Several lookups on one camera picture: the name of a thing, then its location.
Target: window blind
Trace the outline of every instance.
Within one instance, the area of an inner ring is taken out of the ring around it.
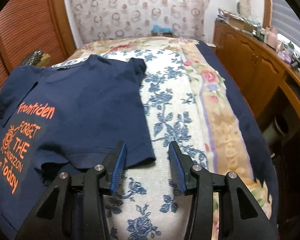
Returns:
[[[285,0],[272,0],[272,27],[300,47],[300,20]]]

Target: navy blue bed sheet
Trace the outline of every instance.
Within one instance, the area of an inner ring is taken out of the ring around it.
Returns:
[[[279,201],[278,180],[275,168],[270,158],[268,145],[263,138],[257,122],[254,119],[253,114],[237,84],[234,82],[217,56],[202,41],[199,42],[197,48],[204,56],[207,63],[217,70],[225,79],[226,96],[235,116],[239,120],[239,128],[250,157],[254,178],[260,180],[261,183],[266,182],[269,194],[273,198],[270,222],[276,230]]]

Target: navy blue t-shirt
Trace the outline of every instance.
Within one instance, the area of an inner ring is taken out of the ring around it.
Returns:
[[[126,168],[155,160],[139,95],[145,70],[142,59],[91,55],[69,68],[12,71],[0,93],[0,226],[8,238],[61,165],[91,168],[119,140]]]

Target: silver screw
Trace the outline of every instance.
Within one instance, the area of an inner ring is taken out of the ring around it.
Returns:
[[[105,168],[105,167],[104,167],[102,164],[98,164],[98,165],[94,166],[94,169],[95,169],[96,171],[102,171],[104,168]]]
[[[62,172],[62,173],[60,173],[59,177],[60,177],[60,179],[65,179],[68,177],[68,173]]]
[[[228,173],[228,176],[231,178],[231,179],[235,179],[237,177],[237,174],[233,171],[229,172]]]
[[[198,164],[195,164],[195,165],[192,166],[192,169],[194,169],[195,171],[201,171],[202,167]]]

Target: bedspread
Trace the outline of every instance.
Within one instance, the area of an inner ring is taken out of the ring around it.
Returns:
[[[116,196],[105,200],[113,239],[160,235],[183,239],[191,197],[180,196],[171,178],[167,150],[172,140],[210,172],[235,171],[267,217],[271,216],[272,198],[266,184],[253,178],[238,120],[226,98],[224,79],[206,63],[196,44],[164,37],[99,41],[78,49],[70,58],[105,53],[103,57],[119,60],[141,57],[147,64],[140,94],[157,161],[127,170]],[[215,195],[212,239],[217,238]]]

